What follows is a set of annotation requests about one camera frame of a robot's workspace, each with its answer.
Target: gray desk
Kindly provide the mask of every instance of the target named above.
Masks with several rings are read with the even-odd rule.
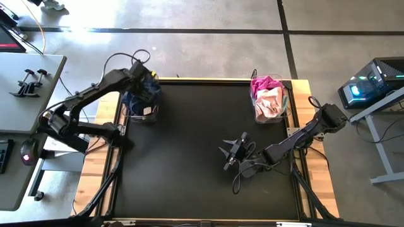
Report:
[[[18,108],[14,112],[1,111],[0,112],[0,126],[9,127],[10,131],[6,131],[0,134],[1,139],[13,139],[15,141],[13,150],[10,154],[9,161],[6,167],[6,171],[0,174],[0,210],[2,211],[15,211],[19,208],[24,193],[27,190],[29,181],[35,169],[35,166],[25,166],[21,162],[20,158],[20,148],[24,140],[26,140],[30,135],[29,131],[31,127],[36,128],[35,121],[28,119],[36,119],[39,112],[46,108],[51,94],[54,91],[57,80],[59,79],[64,63],[66,62],[66,57],[60,55],[37,55],[37,54],[12,54],[12,53],[0,53],[0,78],[10,78],[15,77],[17,80],[22,80],[24,76],[25,69],[31,69],[36,71],[38,69],[45,69],[50,74],[47,79],[44,80],[44,85],[38,89],[38,93],[41,95],[42,103],[32,98],[22,98],[20,103],[15,103],[15,105],[20,105],[21,103],[27,103],[30,110],[27,107]],[[8,105],[3,106],[5,99],[10,97],[7,91],[0,92],[0,100],[2,103],[2,110],[9,109]],[[45,144],[46,135],[34,135],[34,138],[39,140],[39,154],[42,152],[42,148]]]

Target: glowing led light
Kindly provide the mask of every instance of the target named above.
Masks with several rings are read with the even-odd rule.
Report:
[[[378,70],[379,73],[381,74],[381,70],[380,70],[380,67],[379,67],[379,66],[377,66],[377,70]]]
[[[352,103],[352,101],[363,101],[363,100],[366,100],[366,98],[353,98],[348,103]]]
[[[360,95],[360,92],[359,92],[357,86],[352,86],[352,87],[351,87],[351,91],[352,91],[352,94],[353,94],[353,95]]]

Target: black metal frame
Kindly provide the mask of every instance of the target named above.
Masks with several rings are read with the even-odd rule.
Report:
[[[164,79],[160,81],[160,84],[171,84],[171,85],[196,85],[196,84],[200,84],[200,85],[218,85],[218,86],[246,86],[249,85],[250,81],[247,80],[219,80],[219,79]],[[282,81],[283,85],[286,87],[286,89],[288,90],[288,96],[290,98],[290,106],[291,106],[291,111],[292,111],[292,117],[294,119],[294,125],[299,126],[299,122],[297,119],[297,111],[296,111],[296,106],[295,106],[295,102],[294,102],[294,94],[293,94],[293,87],[292,87],[292,82],[291,81]],[[116,108],[116,116],[114,119],[114,123],[117,124],[119,122],[120,116],[121,116],[121,111],[122,111],[122,103],[121,103],[121,99],[118,100],[118,105]],[[128,122],[129,119],[127,117],[125,117],[124,119],[124,125],[127,127],[128,126]],[[290,125],[290,122],[288,121],[288,118],[285,114],[285,127],[288,127]],[[107,177],[106,173],[109,172],[109,168],[111,165],[111,161],[112,161],[112,155],[113,155],[113,149],[109,149],[108,153],[107,153],[107,160],[105,162],[105,167],[104,167],[104,174],[103,174],[103,178],[102,178],[102,182],[104,182],[105,178]],[[120,165],[124,165],[124,153],[122,152],[122,149],[119,148],[118,151],[118,155],[120,158]],[[302,167],[304,170],[306,170],[306,173],[308,172],[307,170],[307,163],[303,162],[301,163]],[[117,174],[117,177],[115,178],[115,180],[112,183],[112,192],[111,192],[111,196],[110,196],[110,200],[109,200],[109,206],[108,206],[108,210],[107,213],[105,214],[107,216],[107,219],[111,219],[114,217],[114,206],[116,204],[116,195],[117,195],[117,188],[119,185],[119,181],[121,180],[121,174],[122,172],[119,172]],[[304,180],[306,182],[309,182],[309,176],[308,174],[304,175]],[[296,201],[296,207],[297,207],[297,215],[299,219],[302,218],[306,218],[306,214],[304,212],[304,208],[303,208],[303,203],[302,203],[302,195],[300,192],[300,187],[299,187],[299,182],[297,181],[297,179],[293,176],[291,176],[291,181],[292,181],[292,187],[294,188],[294,192],[295,192],[295,201]],[[97,210],[96,210],[96,215],[102,215],[101,214],[101,210],[102,210],[102,204],[104,202],[104,199],[102,199],[100,201],[100,204],[97,206]],[[311,204],[310,206],[310,213],[311,213],[311,217],[313,216],[313,213],[316,213],[316,210],[314,208],[314,206]]]

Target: pink cloth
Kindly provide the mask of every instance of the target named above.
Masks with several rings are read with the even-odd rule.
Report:
[[[255,117],[259,122],[278,117],[282,113],[282,88],[260,90],[255,101]]]
[[[251,80],[251,93],[254,98],[257,98],[257,91],[271,90],[272,88],[283,88],[283,84],[273,80],[270,76]]]

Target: concrete floor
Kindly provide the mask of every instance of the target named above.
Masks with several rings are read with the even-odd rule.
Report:
[[[21,26],[35,22],[21,2],[2,0],[21,16]],[[89,33],[84,28],[219,28],[282,29],[276,0],[66,0],[67,10],[56,12],[32,6],[44,27],[70,27],[73,32],[47,32],[47,54],[68,57],[62,78],[70,88],[86,88],[99,80],[102,66],[114,52],[148,49],[147,64],[161,76],[246,78],[277,73],[290,78],[283,35]],[[401,0],[283,0],[290,30],[404,31]],[[40,33],[29,33],[37,47]],[[308,79],[321,103],[342,107],[337,89],[374,57],[403,56],[404,36],[291,35],[297,75]],[[108,69],[128,67],[129,59],[117,57]],[[60,85],[51,102],[66,96]],[[86,108],[95,115],[97,104]],[[404,180],[371,186],[369,179],[385,174],[373,144],[361,141],[352,126],[327,135],[340,216],[348,221],[404,223]],[[401,161],[399,156],[394,161]],[[40,190],[49,200],[26,197],[14,213],[0,212],[0,222],[67,217],[79,176],[46,173]]]

